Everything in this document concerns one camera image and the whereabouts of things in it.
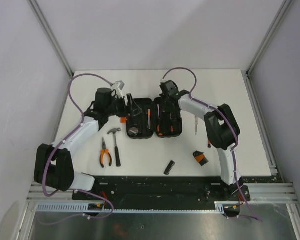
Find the black plastic tool case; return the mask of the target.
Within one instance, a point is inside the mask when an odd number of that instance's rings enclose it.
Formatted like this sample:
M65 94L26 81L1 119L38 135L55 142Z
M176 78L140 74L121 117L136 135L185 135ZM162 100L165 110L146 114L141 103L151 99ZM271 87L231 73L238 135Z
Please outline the black plastic tool case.
M157 120L160 120L160 130L163 136L159 138L178 137L183 132L183 121L179 108L175 111L162 111L162 98L136 98L135 102L142 108L142 114L139 117L122 117L120 122L125 124L127 136L134 140L150 139L154 134L157 135ZM151 111L151 130L148 127L147 110ZM130 136L130 128L136 127L139 130L137 136Z

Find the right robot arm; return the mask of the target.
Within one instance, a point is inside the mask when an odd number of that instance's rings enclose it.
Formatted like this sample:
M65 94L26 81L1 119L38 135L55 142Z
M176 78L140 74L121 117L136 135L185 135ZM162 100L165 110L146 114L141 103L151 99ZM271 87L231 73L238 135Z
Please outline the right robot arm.
M241 133L235 116L227 104L217 107L191 96L187 90L180 91L172 80L160 83L161 97L169 106L190 113L205 123L207 138L217 149L220 162L220 179L223 186L221 196L232 201L239 194L241 188L237 167L236 148Z

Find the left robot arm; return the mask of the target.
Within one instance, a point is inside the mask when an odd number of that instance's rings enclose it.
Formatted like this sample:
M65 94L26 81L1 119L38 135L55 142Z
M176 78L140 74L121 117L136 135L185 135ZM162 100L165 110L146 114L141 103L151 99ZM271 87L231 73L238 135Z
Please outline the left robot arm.
M95 178L74 170L73 156L84 143L96 134L112 116L119 118L142 113L132 95L119 95L119 89L99 88L89 109L81 113L78 125L60 140L41 144L36 152L34 181L43 188L57 191L83 190L90 200L100 196L101 188Z

